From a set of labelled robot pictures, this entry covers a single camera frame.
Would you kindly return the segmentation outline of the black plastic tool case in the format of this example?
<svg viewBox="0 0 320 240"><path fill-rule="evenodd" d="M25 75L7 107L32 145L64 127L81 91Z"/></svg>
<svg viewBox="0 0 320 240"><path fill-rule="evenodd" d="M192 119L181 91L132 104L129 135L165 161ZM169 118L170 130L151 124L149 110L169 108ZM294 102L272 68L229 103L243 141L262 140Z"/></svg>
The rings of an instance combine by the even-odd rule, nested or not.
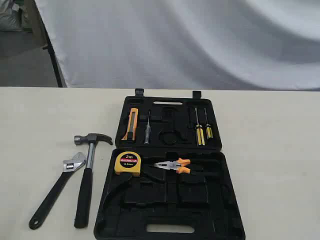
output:
<svg viewBox="0 0 320 240"><path fill-rule="evenodd" d="M131 108L138 109L135 141L122 140ZM197 144L196 113L205 145ZM206 134L207 111L213 138ZM144 144L150 110L149 144ZM98 240L243 240L245 229L230 177L212 102L191 98L127 96L94 226ZM114 171L123 152L141 157L140 176ZM190 174L154 167L189 159Z"/></svg>

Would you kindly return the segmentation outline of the adjustable wrench black handle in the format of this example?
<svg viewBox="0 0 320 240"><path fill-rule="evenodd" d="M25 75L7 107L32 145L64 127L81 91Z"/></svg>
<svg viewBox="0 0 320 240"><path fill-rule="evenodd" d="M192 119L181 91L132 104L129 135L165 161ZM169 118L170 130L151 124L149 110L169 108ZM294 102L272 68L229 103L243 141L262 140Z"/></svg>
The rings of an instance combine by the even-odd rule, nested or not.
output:
<svg viewBox="0 0 320 240"><path fill-rule="evenodd" d="M63 171L60 177L57 179L56 183L53 185L52 189L44 198L28 223L28 226L31 230L36 230L42 226L60 193L64 189L67 181L74 174L74 172L76 172L85 164L85 162L86 157L82 152L78 152L71 159L63 161Z"/></svg>

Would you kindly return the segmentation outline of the claw hammer black grip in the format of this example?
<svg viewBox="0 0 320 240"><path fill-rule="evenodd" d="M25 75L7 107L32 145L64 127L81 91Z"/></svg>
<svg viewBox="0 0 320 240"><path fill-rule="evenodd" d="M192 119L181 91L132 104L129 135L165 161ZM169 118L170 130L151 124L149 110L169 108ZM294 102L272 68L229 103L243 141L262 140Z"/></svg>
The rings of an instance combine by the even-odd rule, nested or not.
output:
<svg viewBox="0 0 320 240"><path fill-rule="evenodd" d="M86 228L89 223L93 185L93 164L98 142L106 142L111 146L113 145L112 138L101 133L88 133L86 136L76 135L74 137L75 145L88 144L88 153L79 188L77 209L74 219L74 227L77 229Z"/></svg>

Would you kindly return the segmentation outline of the clear test pen screwdriver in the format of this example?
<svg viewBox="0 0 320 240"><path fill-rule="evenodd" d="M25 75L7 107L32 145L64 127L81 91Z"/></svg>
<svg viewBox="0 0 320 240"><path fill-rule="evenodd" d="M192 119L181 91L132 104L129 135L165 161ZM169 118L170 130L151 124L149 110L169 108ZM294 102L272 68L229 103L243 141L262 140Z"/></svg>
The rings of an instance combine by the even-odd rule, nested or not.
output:
<svg viewBox="0 0 320 240"><path fill-rule="evenodd" d="M151 110L148 110L148 115L147 115L147 123L146 123L146 128L145 128L145 134L144 134L144 144L149 144L150 142L150 133L151 133L151 125L150 125L150 113Z"/></svg>

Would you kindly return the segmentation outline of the orange utility knife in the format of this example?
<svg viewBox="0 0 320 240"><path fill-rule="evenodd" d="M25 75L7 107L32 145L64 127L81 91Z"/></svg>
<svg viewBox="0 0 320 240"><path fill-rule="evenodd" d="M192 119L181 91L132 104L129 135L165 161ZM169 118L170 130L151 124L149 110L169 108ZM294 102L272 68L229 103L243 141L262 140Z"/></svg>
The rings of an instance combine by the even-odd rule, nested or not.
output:
<svg viewBox="0 0 320 240"><path fill-rule="evenodd" d="M139 110L135 107L130 109L128 115L128 125L125 135L122 137L122 141L135 141L136 140L136 129L138 123Z"/></svg>

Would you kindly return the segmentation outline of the large yellow black screwdriver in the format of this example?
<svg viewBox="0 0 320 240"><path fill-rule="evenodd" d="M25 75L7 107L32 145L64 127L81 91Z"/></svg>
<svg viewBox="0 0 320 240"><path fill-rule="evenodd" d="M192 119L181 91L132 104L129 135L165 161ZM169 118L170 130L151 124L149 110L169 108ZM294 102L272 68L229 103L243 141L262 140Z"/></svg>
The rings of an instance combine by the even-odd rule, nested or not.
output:
<svg viewBox="0 0 320 240"><path fill-rule="evenodd" d="M197 145L198 146L204 146L205 145L205 137L204 137L204 132L203 132L203 128L202 126L200 125L200 122L199 122L199 117L198 117L198 110L197 108L195 107L194 108L195 110L195 116L196 116L196 140L197 140Z"/></svg>

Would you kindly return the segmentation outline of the small yellow black screwdriver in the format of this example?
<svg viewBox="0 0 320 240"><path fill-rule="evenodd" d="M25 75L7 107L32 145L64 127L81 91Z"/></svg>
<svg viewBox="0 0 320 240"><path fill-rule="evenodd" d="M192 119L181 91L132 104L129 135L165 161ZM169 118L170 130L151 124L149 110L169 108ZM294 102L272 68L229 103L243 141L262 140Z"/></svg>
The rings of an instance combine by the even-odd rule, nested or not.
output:
<svg viewBox="0 0 320 240"><path fill-rule="evenodd" d="M208 114L207 114L206 108L204 108L204 114L205 114L206 136L207 136L207 139L212 139L213 138L212 126L209 124Z"/></svg>

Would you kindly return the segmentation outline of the yellow tape measure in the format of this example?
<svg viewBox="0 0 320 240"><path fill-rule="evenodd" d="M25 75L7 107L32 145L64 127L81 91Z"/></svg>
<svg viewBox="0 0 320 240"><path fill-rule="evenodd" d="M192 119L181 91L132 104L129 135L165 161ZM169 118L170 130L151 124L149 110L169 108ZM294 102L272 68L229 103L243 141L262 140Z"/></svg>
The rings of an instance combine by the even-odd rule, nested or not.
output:
<svg viewBox="0 0 320 240"><path fill-rule="evenodd" d="M142 159L138 153L124 151L116 157L114 172L117 175L130 173L134 177L139 177L141 174L141 163Z"/></svg>

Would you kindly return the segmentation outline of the white backdrop cloth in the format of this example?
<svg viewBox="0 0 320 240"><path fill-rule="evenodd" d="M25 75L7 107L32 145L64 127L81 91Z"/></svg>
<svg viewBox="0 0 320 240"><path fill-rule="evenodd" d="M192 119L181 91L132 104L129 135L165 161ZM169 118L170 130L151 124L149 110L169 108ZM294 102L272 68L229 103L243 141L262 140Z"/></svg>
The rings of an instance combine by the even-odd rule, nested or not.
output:
<svg viewBox="0 0 320 240"><path fill-rule="evenodd" d="M38 0L70 88L320 88L317 0Z"/></svg>

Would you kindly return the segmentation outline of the black backdrop stand pole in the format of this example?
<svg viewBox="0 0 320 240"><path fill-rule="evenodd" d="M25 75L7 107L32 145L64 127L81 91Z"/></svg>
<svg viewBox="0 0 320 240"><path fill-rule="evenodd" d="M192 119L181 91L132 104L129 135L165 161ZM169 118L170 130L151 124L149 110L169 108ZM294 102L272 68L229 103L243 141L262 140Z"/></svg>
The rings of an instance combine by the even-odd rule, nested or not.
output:
<svg viewBox="0 0 320 240"><path fill-rule="evenodd" d="M44 21L43 21L43 19L41 17L41 13L40 13L40 10L38 8L37 2L34 1L34 3L35 3L36 10L38 11L38 14L39 14L39 19L40 19L40 24L41 24L41 34L43 35L43 38L45 40L45 44L42 47L42 49L43 50L47 50L47 52L48 52L48 55L49 55L49 58L50 58L50 61L51 61L51 65L52 65L52 68L53 68L53 72L54 72L54 75L55 75L55 79L56 79L56 82L57 82L57 87L58 88L63 88L64 87L63 86L63 81L62 81L62 78L61 78L61 75L60 75L59 65L58 65L58 62L57 62L57 58L56 58L56 54L55 54L52 42L51 42L50 37L48 35L45 23L44 23Z"/></svg>

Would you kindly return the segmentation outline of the grey sack in background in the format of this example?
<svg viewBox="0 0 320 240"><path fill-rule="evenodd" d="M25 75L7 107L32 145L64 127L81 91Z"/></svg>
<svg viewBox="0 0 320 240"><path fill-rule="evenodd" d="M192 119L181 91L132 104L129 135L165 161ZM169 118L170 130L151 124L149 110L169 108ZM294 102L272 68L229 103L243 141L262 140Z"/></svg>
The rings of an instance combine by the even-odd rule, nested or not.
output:
<svg viewBox="0 0 320 240"><path fill-rule="evenodd" d="M22 31L20 6L14 0L0 1L0 31Z"/></svg>

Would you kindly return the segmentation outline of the orange handled pliers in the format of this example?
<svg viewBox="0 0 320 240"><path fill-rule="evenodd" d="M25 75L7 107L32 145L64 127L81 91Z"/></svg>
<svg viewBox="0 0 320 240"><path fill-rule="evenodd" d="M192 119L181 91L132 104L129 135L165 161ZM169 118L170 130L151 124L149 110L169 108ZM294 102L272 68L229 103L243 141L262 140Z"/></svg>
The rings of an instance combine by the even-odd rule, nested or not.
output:
<svg viewBox="0 0 320 240"><path fill-rule="evenodd" d="M179 158L175 161L157 162L153 166L160 169L173 170L177 174L190 174L191 170L186 167L190 163L191 161L189 159Z"/></svg>

